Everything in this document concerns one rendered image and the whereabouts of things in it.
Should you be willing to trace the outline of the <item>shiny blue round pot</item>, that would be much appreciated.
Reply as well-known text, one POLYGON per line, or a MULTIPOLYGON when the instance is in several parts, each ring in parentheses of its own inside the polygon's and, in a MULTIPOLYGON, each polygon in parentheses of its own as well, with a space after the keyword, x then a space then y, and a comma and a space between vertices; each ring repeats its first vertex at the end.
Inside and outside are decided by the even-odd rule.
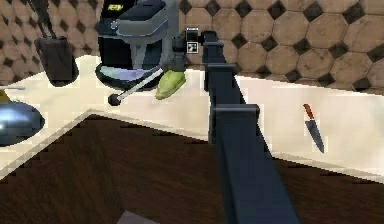
POLYGON ((0 103, 0 147, 18 144, 44 125, 45 119, 35 107, 17 101, 0 103))

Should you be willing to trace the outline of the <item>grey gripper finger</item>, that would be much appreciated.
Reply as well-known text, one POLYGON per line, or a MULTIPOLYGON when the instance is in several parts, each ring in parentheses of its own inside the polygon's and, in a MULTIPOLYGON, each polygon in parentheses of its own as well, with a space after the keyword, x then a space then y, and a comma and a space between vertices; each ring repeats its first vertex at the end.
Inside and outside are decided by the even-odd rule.
POLYGON ((108 97, 108 103, 111 106, 118 106, 121 104, 121 101, 125 99, 127 96, 131 95, 132 93, 135 93, 140 88, 144 87, 146 84, 154 80, 155 78, 159 77, 163 73, 163 69, 160 66, 156 66, 155 68, 151 69, 150 71, 143 74, 143 79, 139 81, 136 85, 134 85, 132 88, 123 91, 120 94, 111 94, 108 97))

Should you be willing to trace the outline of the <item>red handled kitchen knife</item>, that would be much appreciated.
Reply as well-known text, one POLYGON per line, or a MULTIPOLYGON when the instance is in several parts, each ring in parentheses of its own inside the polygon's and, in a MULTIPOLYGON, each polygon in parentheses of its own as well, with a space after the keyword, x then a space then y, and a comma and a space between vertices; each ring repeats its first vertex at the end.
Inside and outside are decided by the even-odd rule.
POLYGON ((305 125, 307 127, 307 130, 309 134, 311 135, 311 138, 315 145, 317 146, 318 150, 323 153, 324 152, 324 143, 319 131, 319 128, 317 126, 314 114, 311 110, 311 107, 309 104, 304 104, 303 105, 305 112, 308 116, 308 120, 305 121, 305 125))

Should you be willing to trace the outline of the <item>black grey coffee machine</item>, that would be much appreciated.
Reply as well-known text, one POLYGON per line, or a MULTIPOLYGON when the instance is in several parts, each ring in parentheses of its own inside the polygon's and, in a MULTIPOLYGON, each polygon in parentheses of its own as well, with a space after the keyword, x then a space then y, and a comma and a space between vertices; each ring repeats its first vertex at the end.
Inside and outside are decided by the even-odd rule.
POLYGON ((108 87, 128 90, 156 66, 172 70, 176 36, 177 0, 104 0, 98 22, 97 78, 108 87))

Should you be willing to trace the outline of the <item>white topped brown kitchen counter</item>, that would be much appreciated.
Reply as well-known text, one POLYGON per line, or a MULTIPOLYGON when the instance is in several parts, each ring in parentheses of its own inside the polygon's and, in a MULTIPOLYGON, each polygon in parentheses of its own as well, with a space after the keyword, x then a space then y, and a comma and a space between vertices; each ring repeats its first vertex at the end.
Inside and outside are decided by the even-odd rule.
MULTIPOLYGON (((80 78, 52 87, 39 73, 10 86, 13 100, 40 109, 42 133, 4 150, 11 169, 87 115, 108 149, 115 180, 132 208, 172 208, 167 224, 190 224, 181 199, 199 194, 198 217, 214 222, 217 173, 207 145, 209 99, 203 72, 189 70, 186 84, 158 101, 135 93, 121 106, 92 71, 96 56, 79 58, 80 78)), ((384 96, 240 76, 249 103, 261 108, 260 125, 302 224, 384 224, 384 96)))

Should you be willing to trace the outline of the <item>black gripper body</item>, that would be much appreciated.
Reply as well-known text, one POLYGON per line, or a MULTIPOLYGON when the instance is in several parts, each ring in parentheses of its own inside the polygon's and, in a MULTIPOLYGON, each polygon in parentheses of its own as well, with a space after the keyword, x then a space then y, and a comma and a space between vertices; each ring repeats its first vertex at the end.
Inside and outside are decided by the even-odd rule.
POLYGON ((171 69, 184 71, 186 69, 186 44, 183 37, 176 36, 172 39, 172 53, 171 69))

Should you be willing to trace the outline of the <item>green lettuce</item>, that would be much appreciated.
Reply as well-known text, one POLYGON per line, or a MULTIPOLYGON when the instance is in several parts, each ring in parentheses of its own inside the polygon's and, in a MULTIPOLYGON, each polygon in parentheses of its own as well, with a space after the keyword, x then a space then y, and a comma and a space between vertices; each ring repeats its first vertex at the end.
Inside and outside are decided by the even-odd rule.
POLYGON ((163 100, 170 97, 177 92, 185 82, 186 77, 183 72, 168 70, 164 73, 158 83, 155 98, 157 100, 163 100))

